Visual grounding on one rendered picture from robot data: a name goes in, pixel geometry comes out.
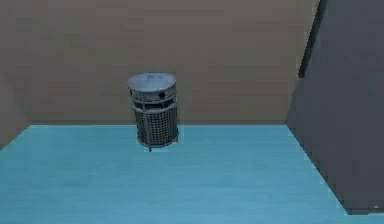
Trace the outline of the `grey mesh trash bin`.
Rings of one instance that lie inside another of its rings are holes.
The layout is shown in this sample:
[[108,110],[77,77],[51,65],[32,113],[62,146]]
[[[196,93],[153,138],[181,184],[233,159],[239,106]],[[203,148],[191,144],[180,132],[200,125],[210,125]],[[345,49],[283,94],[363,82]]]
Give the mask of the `grey mesh trash bin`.
[[135,115],[138,142],[147,147],[166,147],[178,141],[176,78],[169,73],[147,72],[127,81]]

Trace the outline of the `dark grey room door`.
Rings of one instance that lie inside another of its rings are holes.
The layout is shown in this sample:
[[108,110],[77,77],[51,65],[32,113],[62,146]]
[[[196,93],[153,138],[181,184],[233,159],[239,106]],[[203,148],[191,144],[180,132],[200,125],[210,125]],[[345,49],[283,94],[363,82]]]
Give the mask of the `dark grey room door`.
[[344,210],[384,213],[384,0],[319,0],[287,126]]

